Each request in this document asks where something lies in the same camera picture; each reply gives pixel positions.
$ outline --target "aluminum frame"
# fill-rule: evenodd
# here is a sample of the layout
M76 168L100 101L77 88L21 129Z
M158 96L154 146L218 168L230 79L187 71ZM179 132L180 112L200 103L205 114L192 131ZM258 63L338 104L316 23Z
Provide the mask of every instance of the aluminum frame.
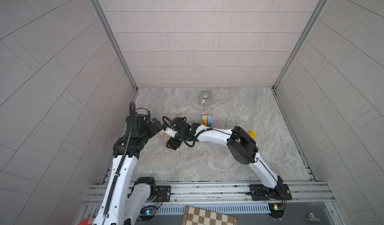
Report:
M310 19L308 20L307 24L305 25L303 32L301 33L301 35L300 35L299 39L297 40L291 54L289 55L285 65L283 66L279 77L276 79L276 82L273 85L274 90L277 90L277 88L279 88L281 81L283 80L285 74L288 72L288 69L292 65L297 54L299 54L299 51L302 48L305 40L307 39L308 35L310 34L312 28L314 27L315 23L319 19L321 13L323 12L323 10L324 10L324 8L328 2L329 2L329 0L319 0L319 2L317 3L315 9L312 12Z
M133 86L133 89L135 90L135 92L137 92L138 88L137 88L137 85L135 83L135 80L133 79L133 76L132 76L131 72L129 71L127 63L126 63L126 61L125 61L125 59L121 53L121 50L118 46L118 43L117 43L117 41L113 35L113 32L111 30L111 27L108 24L107 18L105 17L104 12L101 9L99 1L98 0L89 0L89 1L91 2L93 10L95 11L96 16L98 17L98 19L100 21L101 27L103 28L105 34L107 35L108 40L111 43L112 49L115 52L116 57L118 58L120 64L122 65L125 74L127 74L128 79Z

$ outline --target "gray marble surface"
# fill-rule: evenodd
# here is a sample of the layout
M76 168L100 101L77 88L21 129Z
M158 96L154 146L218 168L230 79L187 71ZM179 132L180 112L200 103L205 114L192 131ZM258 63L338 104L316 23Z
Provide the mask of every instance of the gray marble surface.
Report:
M212 103L202 107L199 95L208 90ZM187 117L202 123L203 114L212 114L214 128L240 126L255 132L256 146L270 168L283 180L307 180L303 161L288 131L270 88L140 88L136 107L145 107L151 116ZM182 144L176 151L166 148L165 136L152 137L140 153L132 180L152 176L166 180L259 180L250 167L238 163L227 147L197 142Z

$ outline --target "red object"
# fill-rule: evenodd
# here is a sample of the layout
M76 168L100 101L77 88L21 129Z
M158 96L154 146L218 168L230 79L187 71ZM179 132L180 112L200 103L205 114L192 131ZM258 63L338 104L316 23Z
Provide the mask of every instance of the red object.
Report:
M89 217L85 218L83 221L81 221L78 225L92 225L94 218Z

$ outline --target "white robotic arm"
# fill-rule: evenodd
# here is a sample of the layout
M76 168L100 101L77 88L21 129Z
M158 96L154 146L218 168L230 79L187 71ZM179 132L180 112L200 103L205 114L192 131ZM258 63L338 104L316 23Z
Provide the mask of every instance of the white robotic arm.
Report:
M166 128L165 132L173 138L176 136L176 132L169 127ZM216 129L200 125L197 127L194 135L196 136L197 134L199 134L199 136L196 137L198 141L209 141L227 147L227 140L231 138L232 130ZM253 170L254 173L256 173L264 186L274 189L278 181L277 174L273 172L264 162L260 152L257 152L253 159L255 162L249 163L248 166Z
M130 103L130 115L126 118L127 132L114 145L111 179L93 225L134 225L137 217L145 211L142 208L145 201L155 198L156 183L153 177L139 178L130 194L128 192L140 151L148 139L161 130L171 136L166 147L173 150L179 148L182 142L193 147L197 141L209 141L228 147L235 160L248 165L262 181L263 185L256 192L249 193L252 198L286 200L284 195L287 195L288 186L264 162L256 142L241 127L225 130L199 123L189 125L185 117L176 117L172 121L162 117L163 125L156 118L152 121L150 119L149 111L148 115L138 114L134 103Z

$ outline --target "chessboard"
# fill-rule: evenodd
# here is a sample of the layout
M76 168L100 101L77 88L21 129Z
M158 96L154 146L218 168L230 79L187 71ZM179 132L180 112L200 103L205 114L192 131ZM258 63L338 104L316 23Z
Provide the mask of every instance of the chessboard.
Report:
M237 218L185 206L182 225L237 225Z

